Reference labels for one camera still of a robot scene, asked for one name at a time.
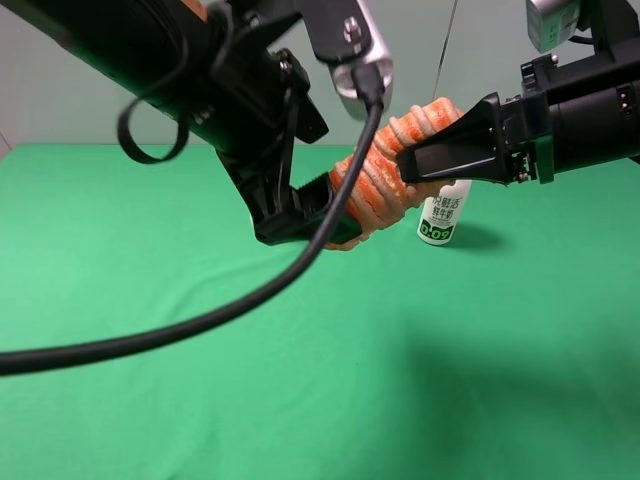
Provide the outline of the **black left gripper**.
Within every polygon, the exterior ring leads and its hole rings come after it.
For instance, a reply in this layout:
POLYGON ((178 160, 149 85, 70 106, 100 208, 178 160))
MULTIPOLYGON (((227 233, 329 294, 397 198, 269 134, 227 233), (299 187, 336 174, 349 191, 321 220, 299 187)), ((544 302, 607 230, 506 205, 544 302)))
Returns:
POLYGON ((326 173, 290 185, 293 142, 284 139, 313 143, 328 126, 289 50, 238 42, 246 27, 226 2, 199 9, 187 1, 72 1, 64 16, 72 50, 134 96, 116 121, 132 160, 168 161, 195 133, 218 150, 259 242, 311 240, 336 191, 326 173), (176 123, 174 144, 162 156, 133 138, 131 120, 143 103, 176 123))

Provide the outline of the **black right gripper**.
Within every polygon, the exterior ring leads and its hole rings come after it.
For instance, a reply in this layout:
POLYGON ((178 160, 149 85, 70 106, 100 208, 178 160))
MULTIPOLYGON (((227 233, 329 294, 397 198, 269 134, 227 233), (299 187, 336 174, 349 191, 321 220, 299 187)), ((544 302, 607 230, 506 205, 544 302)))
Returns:
POLYGON ((639 55, 600 52, 559 66, 547 54, 520 67, 522 93, 496 93, 397 156, 406 183, 506 183, 505 149, 542 184, 624 158, 639 161, 639 55))

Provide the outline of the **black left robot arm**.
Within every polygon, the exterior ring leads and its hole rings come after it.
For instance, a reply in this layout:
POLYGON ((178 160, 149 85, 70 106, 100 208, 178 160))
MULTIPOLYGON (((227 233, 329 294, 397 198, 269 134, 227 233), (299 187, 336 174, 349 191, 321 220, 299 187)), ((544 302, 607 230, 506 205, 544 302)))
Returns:
POLYGON ((359 18, 352 1, 10 1, 7 8, 62 48, 171 118, 172 160, 189 138, 211 145, 247 205, 257 239, 309 240, 327 216, 337 178, 295 188, 293 145, 328 126, 310 80, 288 49, 271 45, 303 23, 320 59, 349 57, 333 40, 338 20, 359 18))

